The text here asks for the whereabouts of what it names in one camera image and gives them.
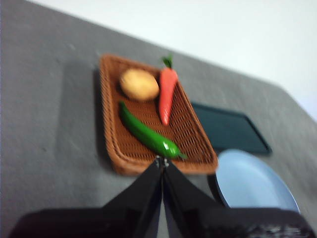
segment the gray table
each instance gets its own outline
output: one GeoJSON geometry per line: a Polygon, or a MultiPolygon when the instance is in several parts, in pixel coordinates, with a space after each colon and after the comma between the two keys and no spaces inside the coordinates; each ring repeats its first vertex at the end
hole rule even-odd
{"type": "MultiPolygon", "coordinates": [[[[113,53],[160,66],[167,49],[25,1],[1,1],[1,237],[43,208],[99,207],[130,185],[103,138],[98,60],[113,53]]],[[[192,101],[245,112],[317,230],[317,125],[279,87],[178,53],[192,101]]],[[[211,195],[206,176],[189,176],[211,195]]],[[[161,210],[158,237],[167,237],[161,210]]]]}

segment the toy vegetable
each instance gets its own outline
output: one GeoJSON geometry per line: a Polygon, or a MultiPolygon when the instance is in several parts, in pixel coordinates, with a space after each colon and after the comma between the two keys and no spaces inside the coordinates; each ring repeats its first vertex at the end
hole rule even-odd
{"type": "Polygon", "coordinates": [[[187,158],[174,142],[148,128],[133,116],[124,102],[120,102],[120,116],[127,129],[149,149],[171,159],[177,156],[183,159],[187,158]]]}

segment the plate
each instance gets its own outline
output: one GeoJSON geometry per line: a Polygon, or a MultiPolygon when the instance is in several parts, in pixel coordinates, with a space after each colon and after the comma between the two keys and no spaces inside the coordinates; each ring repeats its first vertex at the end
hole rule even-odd
{"type": "Polygon", "coordinates": [[[274,207],[300,212],[283,180],[257,157],[230,149],[220,153],[218,158],[217,188],[227,206],[274,207]]]}

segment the brown wicker tray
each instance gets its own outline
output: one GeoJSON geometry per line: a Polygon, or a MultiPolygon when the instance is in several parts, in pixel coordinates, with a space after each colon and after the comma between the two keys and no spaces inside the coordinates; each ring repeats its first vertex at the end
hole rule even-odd
{"type": "Polygon", "coordinates": [[[159,79],[159,69],[113,55],[100,59],[106,146],[114,169],[123,175],[142,173],[155,159],[155,153],[141,144],[122,124],[119,101],[144,124],[174,141],[188,159],[173,163],[187,174],[212,174],[218,165],[217,156],[193,110],[183,87],[177,83],[169,126],[163,126],[158,114],[158,100],[134,102],[124,96],[119,87],[121,74],[129,68],[139,68],[159,79]]]}

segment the plastic carrot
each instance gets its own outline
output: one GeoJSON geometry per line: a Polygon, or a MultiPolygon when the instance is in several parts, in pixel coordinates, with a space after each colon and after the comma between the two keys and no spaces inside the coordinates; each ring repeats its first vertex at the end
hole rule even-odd
{"type": "Polygon", "coordinates": [[[172,69],[172,55],[162,58],[166,67],[160,72],[160,96],[159,96],[159,115],[163,125],[168,125],[170,111],[173,103],[173,93],[178,81],[178,75],[172,69]]]}

